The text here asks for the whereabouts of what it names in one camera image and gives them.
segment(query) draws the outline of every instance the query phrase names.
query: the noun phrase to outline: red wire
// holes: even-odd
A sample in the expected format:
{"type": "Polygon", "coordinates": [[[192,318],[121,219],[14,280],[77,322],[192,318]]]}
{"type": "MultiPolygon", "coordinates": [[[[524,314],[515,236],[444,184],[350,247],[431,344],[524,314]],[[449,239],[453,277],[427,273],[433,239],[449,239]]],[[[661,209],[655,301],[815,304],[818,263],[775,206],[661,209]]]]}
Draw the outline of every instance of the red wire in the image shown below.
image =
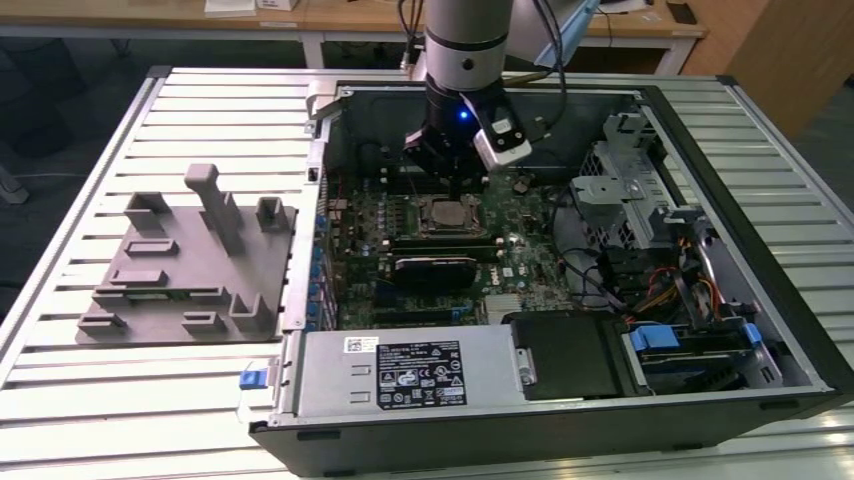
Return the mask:
{"type": "Polygon", "coordinates": [[[652,275],[649,275],[649,289],[645,291],[645,296],[648,297],[649,295],[652,295],[652,289],[655,287],[653,283],[655,283],[655,279],[657,278],[657,276],[664,273],[664,272],[671,272],[676,269],[676,267],[664,267],[664,268],[659,268],[652,272],[652,275]]]}

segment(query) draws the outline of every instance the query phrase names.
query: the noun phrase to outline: barcode sticker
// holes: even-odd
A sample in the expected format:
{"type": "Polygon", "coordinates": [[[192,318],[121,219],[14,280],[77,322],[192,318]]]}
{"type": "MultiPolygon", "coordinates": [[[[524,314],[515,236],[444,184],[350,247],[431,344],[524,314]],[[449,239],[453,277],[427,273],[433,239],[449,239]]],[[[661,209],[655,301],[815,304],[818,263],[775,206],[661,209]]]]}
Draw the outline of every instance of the barcode sticker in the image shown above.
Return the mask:
{"type": "Polygon", "coordinates": [[[378,337],[345,337],[344,353],[373,353],[378,337]]]}

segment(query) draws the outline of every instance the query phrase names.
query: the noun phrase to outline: motherboard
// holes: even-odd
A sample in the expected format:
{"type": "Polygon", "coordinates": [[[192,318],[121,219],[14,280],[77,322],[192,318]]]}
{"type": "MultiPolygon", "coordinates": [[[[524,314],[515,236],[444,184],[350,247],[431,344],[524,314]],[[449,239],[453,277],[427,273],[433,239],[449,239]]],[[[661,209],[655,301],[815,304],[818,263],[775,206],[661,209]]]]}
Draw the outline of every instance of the motherboard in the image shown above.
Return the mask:
{"type": "Polygon", "coordinates": [[[337,329],[477,325],[571,308],[551,239],[559,188],[501,172],[449,200],[412,178],[397,183],[330,182],[337,329]]]}

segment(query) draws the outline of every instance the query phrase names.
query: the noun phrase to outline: black cable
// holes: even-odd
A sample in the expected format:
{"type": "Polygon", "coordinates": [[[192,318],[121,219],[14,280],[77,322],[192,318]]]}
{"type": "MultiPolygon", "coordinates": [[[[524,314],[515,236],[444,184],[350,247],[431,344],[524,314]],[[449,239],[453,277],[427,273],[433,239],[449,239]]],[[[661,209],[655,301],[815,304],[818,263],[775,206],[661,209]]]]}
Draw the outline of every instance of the black cable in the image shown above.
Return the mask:
{"type": "Polygon", "coordinates": [[[409,6],[409,23],[407,24],[403,14],[403,4],[407,0],[397,0],[397,20],[400,21],[400,27],[405,33],[405,47],[404,53],[411,54],[412,44],[415,43],[415,37],[417,34],[417,24],[421,22],[421,13],[424,11],[424,0],[411,0],[409,6]]]}
{"type": "Polygon", "coordinates": [[[403,32],[407,35],[407,40],[409,37],[409,27],[405,24],[405,17],[403,16],[403,4],[405,3],[405,0],[397,0],[397,20],[400,21],[400,27],[403,27],[403,32]]]}
{"type": "MultiPolygon", "coordinates": [[[[563,200],[563,197],[565,196],[565,194],[569,192],[569,188],[571,188],[571,184],[567,185],[565,188],[557,194],[557,198],[555,199],[555,206],[551,210],[551,223],[549,223],[551,243],[552,243],[555,252],[560,252],[560,250],[557,249],[557,238],[555,235],[555,219],[557,217],[557,208],[560,207],[560,201],[563,200]]],[[[568,249],[568,250],[564,250],[564,252],[568,253],[573,250],[575,249],[568,249]]],[[[587,283],[589,283],[589,285],[592,285],[593,288],[599,290],[599,293],[601,294],[607,302],[611,304],[611,306],[619,311],[623,311],[623,312],[627,311],[628,307],[625,306],[625,303],[619,298],[616,298],[616,295],[613,295],[613,292],[611,292],[607,288],[604,288],[604,285],[601,285],[595,279],[589,278],[589,275],[587,275],[581,270],[579,270],[579,268],[575,265],[567,262],[563,258],[563,254],[560,254],[560,260],[563,261],[563,265],[565,266],[565,268],[568,268],[572,271],[572,273],[575,273],[575,275],[581,277],[581,279],[585,279],[587,283]]]]}
{"type": "Polygon", "coordinates": [[[611,48],[613,46],[613,30],[611,30],[611,15],[604,10],[601,10],[601,7],[596,7],[596,9],[599,10],[599,13],[604,15],[604,21],[608,24],[608,48],[611,48]]]}
{"type": "Polygon", "coordinates": [[[555,65],[553,71],[557,73],[557,79],[560,82],[560,102],[557,104],[557,112],[553,115],[551,121],[545,122],[545,129],[549,130],[560,121],[563,113],[565,112],[565,72],[563,71],[563,39],[560,38],[560,26],[557,25],[557,19],[555,12],[551,9],[551,5],[544,0],[532,0],[533,8],[539,19],[543,22],[543,28],[548,33],[551,39],[551,47],[555,50],[555,65]]]}

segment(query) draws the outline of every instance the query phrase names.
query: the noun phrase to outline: wooden desk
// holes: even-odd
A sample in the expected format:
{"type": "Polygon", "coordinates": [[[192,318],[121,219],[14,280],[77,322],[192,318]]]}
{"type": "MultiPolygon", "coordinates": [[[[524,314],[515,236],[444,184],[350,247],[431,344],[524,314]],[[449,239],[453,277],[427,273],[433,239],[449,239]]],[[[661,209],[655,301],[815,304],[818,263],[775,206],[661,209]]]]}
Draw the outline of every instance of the wooden desk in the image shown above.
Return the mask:
{"type": "MultiPolygon", "coordinates": [[[[324,41],[403,41],[396,0],[305,1],[301,28],[309,31],[302,35],[306,50],[318,51],[324,41]]],[[[595,16],[581,46],[664,50],[655,73],[677,75],[696,40],[705,36],[705,27],[676,23],[664,0],[647,10],[608,17],[595,16]]]]}
{"type": "MultiPolygon", "coordinates": [[[[297,40],[308,67],[322,68],[325,41],[404,41],[395,5],[396,0],[301,0],[290,12],[258,10],[254,17],[205,18],[204,0],[2,0],[0,35],[297,40]]],[[[703,26],[675,23],[657,0],[651,9],[611,15],[609,28],[608,19],[597,15],[581,46],[664,50],[656,73],[675,75],[704,35],[703,26]]]]}

